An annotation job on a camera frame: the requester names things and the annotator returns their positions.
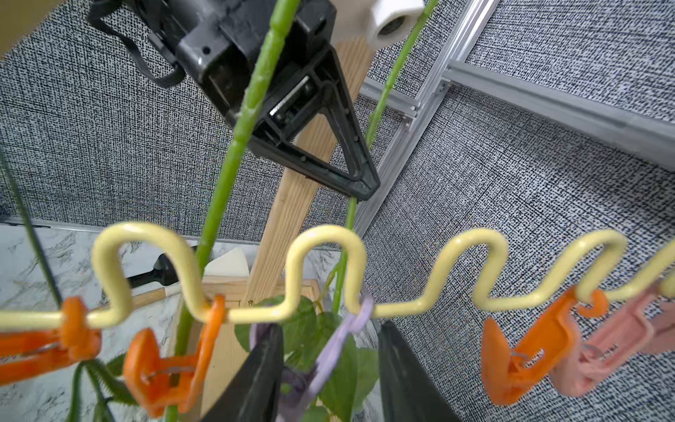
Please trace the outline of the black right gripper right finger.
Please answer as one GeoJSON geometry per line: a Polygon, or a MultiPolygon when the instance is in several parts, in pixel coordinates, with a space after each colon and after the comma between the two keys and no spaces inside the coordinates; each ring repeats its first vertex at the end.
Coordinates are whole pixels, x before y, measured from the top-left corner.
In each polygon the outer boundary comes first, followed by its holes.
{"type": "Polygon", "coordinates": [[[378,334],[383,417],[386,421],[458,421],[394,323],[378,334]]]}

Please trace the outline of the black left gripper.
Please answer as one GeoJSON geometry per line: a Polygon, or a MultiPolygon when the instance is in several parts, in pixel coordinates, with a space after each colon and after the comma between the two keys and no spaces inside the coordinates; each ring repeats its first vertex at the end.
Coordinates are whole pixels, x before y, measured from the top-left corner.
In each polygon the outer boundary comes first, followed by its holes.
{"type": "MultiPolygon", "coordinates": [[[[193,79],[226,123],[235,126],[276,3],[274,1],[129,1],[149,28],[149,41],[170,65],[193,79]]],[[[330,1],[302,1],[274,72],[301,68],[330,42],[337,9],[330,1]]],[[[354,115],[346,79],[333,47],[307,66],[296,122],[303,129],[323,115],[342,149],[347,170],[291,142],[253,135],[249,149],[345,196],[368,200],[380,179],[354,115]]]]}

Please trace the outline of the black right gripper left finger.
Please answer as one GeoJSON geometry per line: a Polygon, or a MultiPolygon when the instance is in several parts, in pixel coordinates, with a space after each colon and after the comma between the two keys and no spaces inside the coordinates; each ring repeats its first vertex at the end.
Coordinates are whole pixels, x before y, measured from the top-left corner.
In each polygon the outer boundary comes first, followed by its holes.
{"type": "Polygon", "coordinates": [[[278,414],[283,362],[280,325],[253,325],[249,357],[204,421],[274,421],[278,414]]]}

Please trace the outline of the purple clothespin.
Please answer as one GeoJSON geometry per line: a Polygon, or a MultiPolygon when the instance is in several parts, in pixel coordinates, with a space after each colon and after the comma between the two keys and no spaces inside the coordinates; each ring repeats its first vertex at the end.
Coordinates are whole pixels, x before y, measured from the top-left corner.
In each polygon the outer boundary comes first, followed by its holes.
{"type": "Polygon", "coordinates": [[[246,350],[263,344],[276,351],[267,420],[352,419],[379,379],[376,351],[359,348],[355,339],[370,322],[373,308],[367,297],[356,315],[318,313],[302,297],[297,311],[281,323],[237,328],[246,350]]]}

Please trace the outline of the cream rose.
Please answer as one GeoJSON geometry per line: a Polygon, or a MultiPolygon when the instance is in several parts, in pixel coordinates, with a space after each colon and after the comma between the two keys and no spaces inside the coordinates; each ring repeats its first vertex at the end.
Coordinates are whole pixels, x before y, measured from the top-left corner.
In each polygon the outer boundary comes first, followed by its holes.
{"type": "Polygon", "coordinates": [[[251,80],[244,92],[241,116],[233,130],[233,140],[216,182],[213,197],[207,211],[200,242],[196,251],[198,277],[201,281],[207,265],[207,258],[216,241],[216,235],[223,220],[230,194],[235,184],[244,153],[251,139],[252,130],[260,114],[265,95],[269,88],[274,70],[283,51],[285,40],[295,17],[299,3],[297,1],[278,1],[274,6],[270,27],[265,36],[261,52],[256,61],[251,80]]]}

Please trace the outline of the orange clothespin lowest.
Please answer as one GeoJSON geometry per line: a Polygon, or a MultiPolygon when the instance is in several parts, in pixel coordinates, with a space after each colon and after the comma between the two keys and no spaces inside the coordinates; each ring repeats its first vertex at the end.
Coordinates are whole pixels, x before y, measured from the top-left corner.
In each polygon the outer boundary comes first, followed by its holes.
{"type": "Polygon", "coordinates": [[[99,330],[86,325],[87,307],[78,297],[63,302],[65,321],[54,330],[1,335],[1,356],[12,357],[1,365],[1,385],[25,381],[98,356],[99,330]]]}

